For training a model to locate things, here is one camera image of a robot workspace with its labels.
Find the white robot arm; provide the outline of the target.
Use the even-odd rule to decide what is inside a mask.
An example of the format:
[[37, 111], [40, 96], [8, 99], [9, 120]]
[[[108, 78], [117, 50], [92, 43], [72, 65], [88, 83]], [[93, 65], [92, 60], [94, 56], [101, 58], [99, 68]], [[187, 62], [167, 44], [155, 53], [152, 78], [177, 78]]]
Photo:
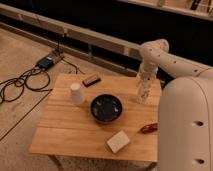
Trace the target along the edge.
[[139, 46], [139, 73], [162, 69], [173, 80], [158, 107], [158, 171], [213, 171], [213, 67], [169, 52], [165, 39]]

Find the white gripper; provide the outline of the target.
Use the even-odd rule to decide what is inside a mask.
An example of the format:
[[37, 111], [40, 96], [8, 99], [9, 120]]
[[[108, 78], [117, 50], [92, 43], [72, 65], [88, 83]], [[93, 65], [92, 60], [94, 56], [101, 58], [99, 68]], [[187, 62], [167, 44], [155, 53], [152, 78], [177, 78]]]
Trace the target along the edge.
[[141, 80], [154, 80], [157, 74], [157, 66], [152, 63], [142, 62], [140, 64], [137, 76]]

